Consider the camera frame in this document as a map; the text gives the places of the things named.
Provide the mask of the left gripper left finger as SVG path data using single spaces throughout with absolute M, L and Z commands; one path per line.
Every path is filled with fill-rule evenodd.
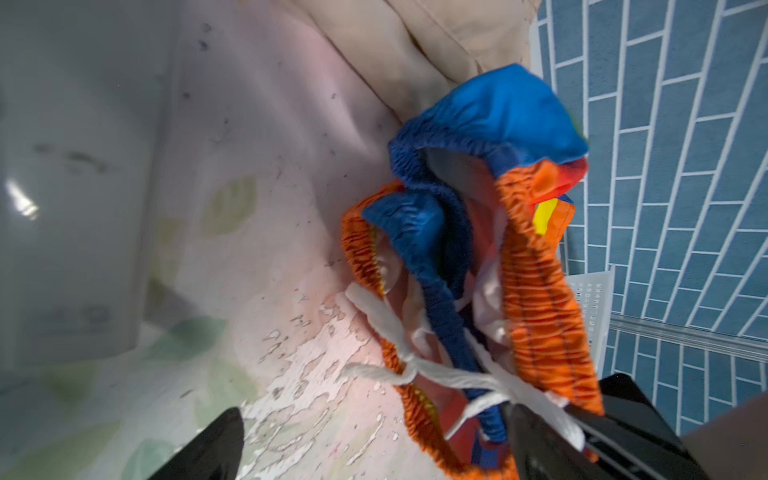
M 150 480 L 235 480 L 245 444 L 237 407 L 222 412 L 176 453 Z

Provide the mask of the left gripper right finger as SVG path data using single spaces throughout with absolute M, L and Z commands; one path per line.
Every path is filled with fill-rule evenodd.
M 502 418 L 520 479 L 590 479 L 594 465 L 538 414 L 503 403 Z

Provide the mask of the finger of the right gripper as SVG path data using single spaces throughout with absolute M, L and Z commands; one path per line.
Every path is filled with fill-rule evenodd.
M 565 411 L 597 456 L 600 479 L 707 479 L 681 439 L 632 377 L 618 373 L 599 381 L 604 413 L 569 405 Z

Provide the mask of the rainbow coloured shorts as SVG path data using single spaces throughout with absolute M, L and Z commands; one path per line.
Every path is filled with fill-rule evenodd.
M 526 407 L 585 461 L 569 406 L 604 414 L 587 330 L 556 249 L 588 146 L 552 89 L 520 65 L 456 87 L 389 142 L 395 179 L 342 218 L 347 298 L 410 438 L 453 479 L 515 479 L 504 407 Z

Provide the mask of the beige shorts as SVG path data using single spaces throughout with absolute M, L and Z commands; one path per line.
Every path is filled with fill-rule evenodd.
M 530 65 L 539 0 L 296 0 L 289 2 L 406 122 L 456 86 Z

